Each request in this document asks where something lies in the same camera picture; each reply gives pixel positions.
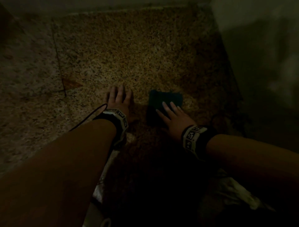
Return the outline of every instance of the forearm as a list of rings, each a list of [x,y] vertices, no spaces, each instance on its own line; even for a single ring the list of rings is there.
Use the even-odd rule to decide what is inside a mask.
[[[115,135],[110,121],[92,121],[5,175],[0,213],[7,226],[80,226]]]
[[[298,202],[299,155],[289,150],[242,137],[217,135],[207,144],[207,154],[231,176],[248,186]]]

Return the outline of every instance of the floor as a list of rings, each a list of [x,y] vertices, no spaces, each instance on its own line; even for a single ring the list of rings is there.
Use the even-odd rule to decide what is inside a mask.
[[[208,6],[29,15],[19,25],[1,44],[0,174],[80,122],[111,85],[133,90],[139,120],[107,173],[107,189],[111,179],[122,179],[107,195],[110,211],[140,171],[151,169],[149,161],[169,155],[156,153],[165,136],[146,126],[150,90],[180,92],[183,108],[199,124],[228,133],[223,116],[234,116],[241,98]]]

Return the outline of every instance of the black cord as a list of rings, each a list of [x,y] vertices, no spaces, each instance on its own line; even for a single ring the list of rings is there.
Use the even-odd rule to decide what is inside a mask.
[[[105,103],[101,106],[99,106],[98,108],[96,108],[94,111],[92,111],[86,118],[83,119],[83,121],[81,121],[79,124],[77,124],[75,127],[73,127],[70,131],[73,131],[75,128],[79,127],[84,121],[86,121],[91,115],[93,115],[95,113],[95,111],[97,111],[98,109],[102,108],[103,106],[106,105],[105,110],[107,109],[108,104]]]

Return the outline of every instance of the triangular brown patch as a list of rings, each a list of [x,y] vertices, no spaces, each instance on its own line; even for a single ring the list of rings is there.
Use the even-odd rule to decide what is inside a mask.
[[[66,79],[66,78],[62,78],[62,83],[63,83],[63,86],[64,86],[65,90],[70,90],[70,89],[73,89],[73,88],[78,88],[78,87],[83,86],[82,84],[80,84],[76,81],[72,81],[72,80],[69,80],[69,79]]]

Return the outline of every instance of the hand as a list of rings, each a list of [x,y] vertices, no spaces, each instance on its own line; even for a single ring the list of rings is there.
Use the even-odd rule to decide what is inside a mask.
[[[170,103],[171,108],[166,105],[165,102],[162,103],[165,111],[167,112],[168,117],[166,117],[161,111],[156,110],[158,115],[162,118],[164,123],[168,126],[169,135],[176,141],[181,141],[181,136],[183,131],[190,125],[196,125],[196,122],[192,120],[184,111],[178,106],[176,107],[173,102]]]
[[[123,98],[124,86],[121,85],[118,88],[117,94],[115,93],[116,88],[113,86],[106,96],[105,103],[108,103],[107,109],[120,109],[126,115],[127,120],[129,121],[129,106],[131,104],[132,90],[129,89],[125,94],[126,97]]]

